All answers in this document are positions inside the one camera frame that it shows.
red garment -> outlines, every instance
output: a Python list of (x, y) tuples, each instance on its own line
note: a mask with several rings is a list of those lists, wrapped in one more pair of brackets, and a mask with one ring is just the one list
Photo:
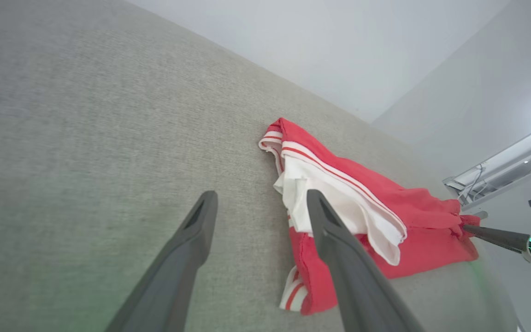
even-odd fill
[[(407, 228), (407, 238), (399, 245), (401, 260), (398, 266), (389, 265), (376, 254), (366, 235), (356, 235), (387, 278), (406, 277), (450, 263), (473, 261), (478, 258), (474, 245), (468, 239), (471, 234), (463, 231), (462, 225), (479, 225), (480, 218), (460, 216), (458, 200), (439, 200), (432, 197), (427, 189), (405, 189), (352, 160), (336, 157), (306, 130), (284, 118), (270, 125), (260, 145), (266, 148), (268, 142), (274, 142), (275, 139), (282, 141), (281, 151), (278, 148), (268, 151), (276, 155), (279, 172), (284, 168), (285, 151), (314, 160), (308, 156), (308, 151), (285, 147), (284, 144), (299, 143), (316, 155), (318, 162), (324, 163), (323, 168), (330, 172), (333, 169), (340, 170), (356, 179), (400, 217)], [(298, 272), (308, 290), (308, 295), (301, 305), (301, 313), (310, 315), (334, 307), (337, 305), (337, 298), (331, 274), (327, 265), (319, 259), (314, 239), (307, 233), (297, 233), (292, 227), (289, 234)]]

